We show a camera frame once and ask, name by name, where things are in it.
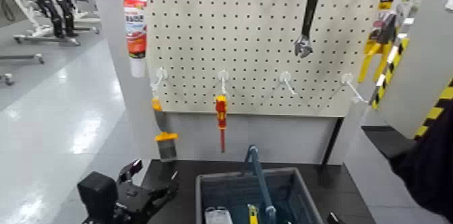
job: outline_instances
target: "pegboard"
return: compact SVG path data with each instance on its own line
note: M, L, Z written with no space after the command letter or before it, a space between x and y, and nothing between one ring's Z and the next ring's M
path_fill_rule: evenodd
M293 43L306 0L150 0L148 66L169 73L162 108L213 113L225 69L229 113L345 116L353 93L341 75L357 75L378 1L319 0L314 53L300 59ZM285 71L297 95L279 82Z

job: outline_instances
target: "hazard stripe tape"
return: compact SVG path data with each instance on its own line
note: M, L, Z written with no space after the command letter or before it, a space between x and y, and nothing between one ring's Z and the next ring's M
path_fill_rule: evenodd
M447 87L439 95L439 99L435 103L434 107L426 115L425 121L420 126L420 128L415 132L414 140L419 140L429 128L434 124L437 118L440 117L444 109L451 105L453 101L453 78L450 80Z
M395 45L392 47L392 50L390 51L390 54L388 56L386 69L384 69L384 71L382 72L384 79L378 80L376 84L376 90L373 94L371 102L373 109L378 109L379 103L384 97L386 89L393 78L395 69L400 64L402 54L406 50L408 43L409 38L407 37L403 38L402 40L395 40Z

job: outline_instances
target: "metal hook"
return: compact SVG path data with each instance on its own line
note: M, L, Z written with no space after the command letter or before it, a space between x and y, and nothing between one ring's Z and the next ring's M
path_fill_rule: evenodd
M157 96L157 90L159 89L160 83L162 82L162 80L166 80L169 77L169 73L163 67L160 67L156 71L156 77L158 78L157 82L150 84L154 96Z
M217 73L217 78L218 80L220 80L220 83L222 84L222 94L229 99L230 94L227 92L225 88L225 82L230 79L230 74L225 69L223 69L222 71Z
M291 74L288 71L281 73L280 83L285 83L286 86L288 87L289 92L291 92L292 95L296 95L297 93L293 90L293 87L289 84L290 80L291 80Z
M355 96L353 97L353 102L354 103L358 103L358 102L363 102L363 103L368 103L368 101L366 101L362 96L361 94L359 93L359 91L357 91L357 89L352 85L352 81L353 81L353 75L352 74L343 74L343 76L341 77L341 84L343 86L349 86L349 88L354 92Z

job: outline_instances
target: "gray basket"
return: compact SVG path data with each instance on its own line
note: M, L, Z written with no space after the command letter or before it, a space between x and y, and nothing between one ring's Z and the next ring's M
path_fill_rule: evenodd
M307 186L296 168L263 170L277 223L322 224ZM203 224L204 210L225 206L234 224L248 224L247 204L260 208L259 223L267 223L258 179L251 173L199 175L196 181L196 223Z

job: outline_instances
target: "caulk tube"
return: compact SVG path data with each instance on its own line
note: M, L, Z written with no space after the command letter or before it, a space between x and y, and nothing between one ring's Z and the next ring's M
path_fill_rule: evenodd
M127 50L131 74L143 78L146 71L146 22L145 7L148 0L124 0Z

